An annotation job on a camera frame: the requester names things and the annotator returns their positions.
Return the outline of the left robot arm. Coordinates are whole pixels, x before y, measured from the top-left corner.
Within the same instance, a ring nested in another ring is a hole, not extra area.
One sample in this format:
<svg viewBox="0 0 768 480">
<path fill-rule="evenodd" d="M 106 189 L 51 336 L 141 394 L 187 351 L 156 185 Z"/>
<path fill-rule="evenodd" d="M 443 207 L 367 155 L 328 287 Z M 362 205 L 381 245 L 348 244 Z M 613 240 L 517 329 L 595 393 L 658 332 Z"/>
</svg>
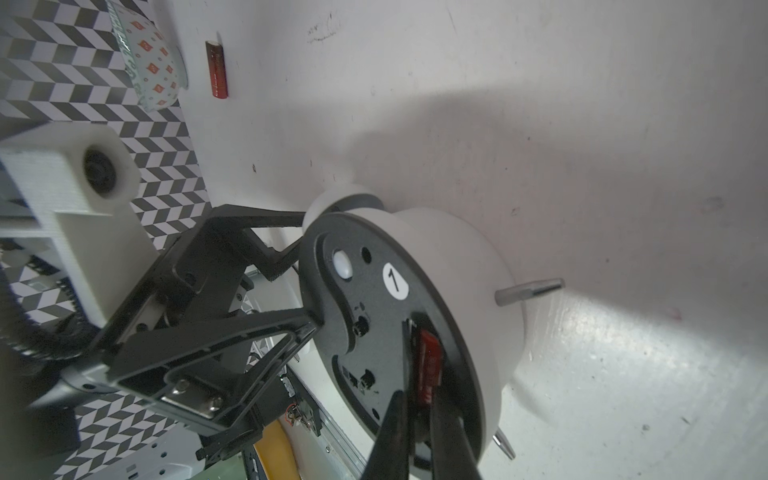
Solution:
<svg viewBox="0 0 768 480">
<path fill-rule="evenodd" d="M 79 448 L 75 410 L 121 390 L 197 433 L 196 458 L 225 460 L 255 443 L 289 359 L 319 321 L 289 308 L 232 308 L 248 267 L 276 280 L 299 247 L 267 246 L 257 230 L 298 227 L 303 214 L 223 205 L 184 232 L 146 271 L 106 326 L 82 311 L 49 329 L 1 286 L 1 348 L 15 357 L 1 406 L 1 475 L 46 479 Z"/>
</svg>

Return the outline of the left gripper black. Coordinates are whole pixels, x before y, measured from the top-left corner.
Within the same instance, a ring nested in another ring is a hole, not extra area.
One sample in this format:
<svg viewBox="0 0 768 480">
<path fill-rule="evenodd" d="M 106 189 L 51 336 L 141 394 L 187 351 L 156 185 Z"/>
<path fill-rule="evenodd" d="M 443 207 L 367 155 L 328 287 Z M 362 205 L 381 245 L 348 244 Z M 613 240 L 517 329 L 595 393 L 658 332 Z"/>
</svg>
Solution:
<svg viewBox="0 0 768 480">
<path fill-rule="evenodd" d="M 304 308 L 246 313 L 234 306 L 255 267 L 274 281 L 298 261 L 258 229 L 299 227 L 301 211 L 225 204 L 166 249 L 108 325 L 73 360 L 47 367 L 28 411 L 63 425 L 77 406 L 123 391 L 197 433 L 197 457 L 217 462 L 258 441 L 281 418 L 280 375 L 319 331 Z"/>
</svg>

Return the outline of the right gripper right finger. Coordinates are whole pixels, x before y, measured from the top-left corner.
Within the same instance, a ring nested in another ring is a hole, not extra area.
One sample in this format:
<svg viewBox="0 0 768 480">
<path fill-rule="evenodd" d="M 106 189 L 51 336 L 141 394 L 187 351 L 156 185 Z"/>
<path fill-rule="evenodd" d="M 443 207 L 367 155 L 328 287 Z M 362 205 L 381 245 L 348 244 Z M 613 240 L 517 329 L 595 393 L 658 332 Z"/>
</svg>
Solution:
<svg viewBox="0 0 768 480">
<path fill-rule="evenodd" d="M 481 479 L 460 410 L 442 386 L 437 387 L 432 396 L 430 441 L 433 479 Z"/>
</svg>

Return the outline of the white alarm clock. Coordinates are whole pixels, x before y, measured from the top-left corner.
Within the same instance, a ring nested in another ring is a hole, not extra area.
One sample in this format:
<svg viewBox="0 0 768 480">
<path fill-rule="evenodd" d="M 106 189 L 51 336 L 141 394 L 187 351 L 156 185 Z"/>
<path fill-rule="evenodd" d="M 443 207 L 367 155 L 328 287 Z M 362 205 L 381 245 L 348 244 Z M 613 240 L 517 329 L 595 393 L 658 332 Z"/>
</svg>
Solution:
<svg viewBox="0 0 768 480">
<path fill-rule="evenodd" d="M 473 226 L 427 207 L 390 212 L 369 189 L 317 197 L 302 223 L 304 306 L 336 390 L 374 442 L 392 395 L 409 398 L 409 477 L 432 478 L 430 406 L 416 399 L 417 335 L 443 349 L 441 384 L 460 410 L 477 468 L 500 438 L 502 391 L 525 343 L 524 304 L 560 278 L 520 283 Z"/>
</svg>

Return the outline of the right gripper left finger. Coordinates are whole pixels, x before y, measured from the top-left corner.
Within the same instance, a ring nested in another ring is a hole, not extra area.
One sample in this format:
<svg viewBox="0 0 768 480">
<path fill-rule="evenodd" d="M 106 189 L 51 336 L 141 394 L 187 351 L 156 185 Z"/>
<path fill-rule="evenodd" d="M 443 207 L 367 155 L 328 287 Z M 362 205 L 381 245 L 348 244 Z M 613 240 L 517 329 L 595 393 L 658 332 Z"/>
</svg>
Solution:
<svg viewBox="0 0 768 480">
<path fill-rule="evenodd" d="M 409 477 L 411 419 L 409 398 L 396 391 L 389 402 L 362 480 L 405 480 Z"/>
</svg>

